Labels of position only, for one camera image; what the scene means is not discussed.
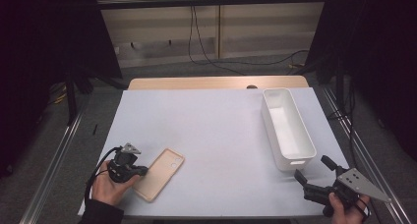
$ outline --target person's hand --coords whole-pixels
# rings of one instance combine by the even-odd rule
[[[91,198],[114,206],[120,202],[123,194],[138,181],[140,176],[135,175],[125,183],[115,183],[106,171],[109,162],[104,161],[101,164],[100,173],[92,184]]]
[[[366,207],[366,203],[369,202],[369,197],[360,195],[359,198],[361,198],[363,202],[358,200],[356,204],[360,208],[362,208],[362,210],[364,210]],[[356,207],[352,206],[349,209],[344,210],[343,203],[341,203],[340,199],[335,193],[330,193],[328,195],[328,199],[330,201],[331,206],[334,209],[334,214],[331,219],[332,224],[362,223],[363,215],[358,209],[356,209]]]

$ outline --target floor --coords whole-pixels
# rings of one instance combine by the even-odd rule
[[[254,56],[247,58],[233,59],[240,62],[268,63],[278,62],[289,55]],[[222,64],[222,67],[230,68],[245,75],[287,75],[294,72],[288,68],[290,64],[304,63],[305,53],[288,58],[285,62],[271,66],[247,66],[243,64]],[[233,76],[236,75],[226,69],[219,69],[215,66],[199,66],[192,62],[181,62],[174,64],[158,63],[151,66],[132,67],[122,69],[124,79],[128,83],[130,79],[161,78],[161,77],[191,77],[191,76]],[[334,81],[329,85],[318,85],[315,73],[307,74],[306,79],[318,96],[319,101],[326,114],[334,111],[328,103],[324,87],[334,87]],[[77,132],[70,139],[68,144],[62,148],[62,140],[71,128],[67,127],[68,106],[66,100],[59,104],[50,104],[44,111],[42,120],[33,132],[32,143],[23,152],[20,161],[14,167],[13,176],[0,181],[0,223],[17,223],[31,205],[39,206],[39,213],[29,213],[29,217],[38,223],[76,223],[77,216],[83,199],[84,182],[89,176],[90,170],[94,167],[97,157],[101,152],[106,140],[106,135],[111,127],[112,117],[117,110],[121,91],[114,89],[97,80],[91,80],[95,89],[91,95],[77,93],[79,107],[85,107],[85,112],[77,125]],[[360,92],[356,94],[357,105],[354,111],[355,130],[362,143],[366,145],[378,168],[381,170],[384,179],[395,193],[406,210],[410,220],[417,220],[413,210],[417,209],[417,162],[412,160],[400,148],[394,135],[381,127],[378,115],[376,115],[366,99],[362,98]],[[339,139],[340,147],[346,159],[352,164],[349,150],[349,139],[340,126],[338,120],[328,121],[333,132]],[[57,166],[50,166],[51,160],[62,156],[62,161]],[[359,168],[366,171],[360,156],[356,155]],[[48,168],[58,169],[56,177],[46,184],[49,186],[44,191],[47,196],[37,199],[33,203],[33,196],[40,191],[39,184],[45,178]],[[374,215],[368,223],[388,224],[395,223],[387,211],[386,206],[375,201],[372,205]],[[151,219],[124,220],[123,223],[151,223]],[[235,223],[279,223],[279,220],[241,220]],[[199,221],[198,223],[230,223],[231,220],[221,221]],[[324,217],[292,218],[291,223],[330,223]]]

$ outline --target white plastic bin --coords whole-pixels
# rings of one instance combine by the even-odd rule
[[[265,89],[262,114],[278,169],[303,169],[316,156],[316,149],[291,91],[287,88]]]

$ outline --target metal frame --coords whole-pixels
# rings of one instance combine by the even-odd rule
[[[316,3],[326,0],[137,0],[137,1],[100,1],[93,5],[100,10],[220,6],[220,5],[255,5],[285,3]]]
[[[331,109],[333,110],[333,112],[336,112],[337,117],[340,117],[340,126],[346,133],[346,136],[349,138],[350,135],[352,135],[352,141],[354,144],[355,152],[361,159],[362,164],[364,165],[366,171],[370,176],[370,179],[377,187],[379,187],[386,195],[388,195],[391,198],[391,202],[386,203],[386,206],[392,218],[395,220],[395,223],[412,223],[407,214],[405,213],[405,210],[402,207],[402,204],[400,203],[398,197],[395,195],[393,189],[390,187],[387,180],[378,168],[377,164],[374,162],[374,159],[372,158],[365,144],[360,139],[358,133],[353,129],[352,134],[350,134],[351,122],[348,118],[342,117],[342,113],[338,110],[339,108],[337,107],[336,97],[334,93],[331,91],[329,86],[325,86],[323,88],[323,91],[325,93],[326,98],[328,99],[328,104],[330,105]]]

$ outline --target cable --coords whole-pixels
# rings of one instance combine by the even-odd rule
[[[209,65],[209,64],[211,64],[211,65],[214,65],[215,67],[220,68],[220,69],[225,69],[225,70],[232,71],[232,72],[240,74],[240,75],[245,75],[245,74],[239,73],[235,70],[224,68],[224,67],[221,67],[221,66],[218,66],[218,65],[215,65],[215,64],[244,64],[244,65],[254,65],[254,66],[267,66],[267,65],[279,64],[279,63],[282,63],[282,62],[284,62],[288,59],[292,60],[292,58],[299,53],[309,52],[309,50],[299,50],[299,51],[296,51],[296,52],[292,53],[290,56],[288,56],[284,59],[281,59],[279,61],[270,62],[270,63],[249,63],[249,62],[241,62],[241,61],[212,61],[207,56],[206,51],[205,51],[205,49],[203,47],[203,44],[202,44],[202,39],[201,39],[201,36],[200,36],[200,29],[199,29],[199,24],[198,24],[198,19],[197,19],[196,7],[191,7],[191,12],[192,12],[192,14],[191,14],[192,16],[191,16],[190,38],[189,38],[189,41],[188,41],[188,54],[189,54],[190,60],[195,64],[198,64],[198,65]],[[200,42],[200,45],[202,47],[203,53],[204,53],[206,59],[208,60],[207,63],[198,63],[195,60],[193,60],[193,58],[191,56],[191,38],[192,38],[192,35],[193,35],[194,17],[196,17],[196,29],[197,29],[197,33],[198,33],[198,36],[199,36],[199,42]]]
[[[84,192],[84,204],[87,205],[87,200],[89,199],[89,192],[91,190],[92,184],[94,183],[95,178],[101,173],[98,173],[97,175],[95,175],[98,171],[98,169],[100,169],[101,164],[103,164],[104,160],[108,157],[108,155],[110,153],[112,153],[113,151],[119,151],[121,150],[121,147],[114,147],[112,149],[110,149],[100,160],[100,162],[97,164],[97,166],[95,167],[94,171],[92,172],[91,176],[89,177],[89,180],[86,183],[86,190]]]
[[[232,69],[228,69],[228,68],[224,68],[224,67],[221,67],[221,66],[215,65],[215,64],[214,64],[214,63],[213,63],[213,62],[209,59],[209,57],[208,57],[208,56],[207,56],[207,54],[206,54],[205,49],[203,48],[202,39],[201,39],[201,37],[200,37],[199,25],[198,25],[198,22],[197,22],[196,7],[194,7],[194,6],[192,6],[192,7],[191,7],[191,27],[190,27],[190,39],[188,40],[188,56],[190,57],[190,60],[191,60],[193,63],[195,63],[195,64],[198,64],[198,65],[205,65],[205,64],[200,64],[200,63],[197,63],[197,62],[196,62],[196,61],[194,61],[194,60],[193,60],[193,58],[191,57],[191,48],[190,48],[190,46],[191,46],[191,37],[192,37],[192,35],[193,35],[193,23],[194,23],[194,16],[196,16],[196,28],[197,28],[197,33],[198,33],[198,35],[199,35],[200,45],[201,45],[201,47],[202,47],[202,50],[203,50],[203,53],[204,53],[204,55],[205,55],[206,59],[208,60],[208,63],[209,63],[209,64],[212,64],[213,66],[215,66],[215,67],[217,67],[217,68],[219,68],[219,69],[227,70],[227,71],[233,72],[233,73],[238,74],[238,75],[246,76],[245,74],[242,74],[242,73],[240,73],[240,72],[238,72],[238,71],[235,71],[235,70],[232,70]]]

